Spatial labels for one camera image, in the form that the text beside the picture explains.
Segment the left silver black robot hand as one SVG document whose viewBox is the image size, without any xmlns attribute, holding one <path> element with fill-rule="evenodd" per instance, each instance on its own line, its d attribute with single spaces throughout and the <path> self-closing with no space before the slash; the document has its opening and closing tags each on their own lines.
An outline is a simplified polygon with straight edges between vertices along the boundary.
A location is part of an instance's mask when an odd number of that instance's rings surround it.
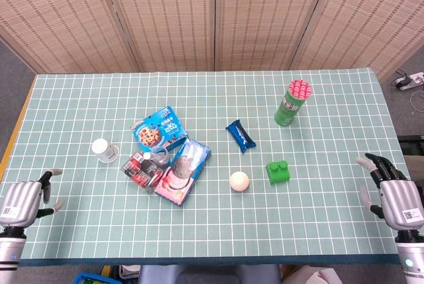
<svg viewBox="0 0 424 284">
<path fill-rule="evenodd" d="M 62 169 L 49 169 L 37 181 L 24 181 L 12 184 L 8 189 L 1 208 L 1 226 L 28 228 L 37 218 L 58 212 L 64 202 L 59 200 L 53 207 L 40 209 L 50 201 L 52 176 L 61 175 Z"/>
</svg>

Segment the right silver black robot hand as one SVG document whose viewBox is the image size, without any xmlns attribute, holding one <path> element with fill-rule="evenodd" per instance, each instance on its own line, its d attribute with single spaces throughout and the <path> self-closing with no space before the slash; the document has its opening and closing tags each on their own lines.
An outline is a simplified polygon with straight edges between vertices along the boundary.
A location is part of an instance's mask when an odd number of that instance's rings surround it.
<svg viewBox="0 0 424 284">
<path fill-rule="evenodd" d="M 361 191 L 364 206 L 397 231 L 419 230 L 423 227 L 423 201 L 416 184 L 407 179 L 389 159 L 366 153 L 356 159 L 373 179 L 380 205 L 371 202 L 367 190 Z"/>
</svg>

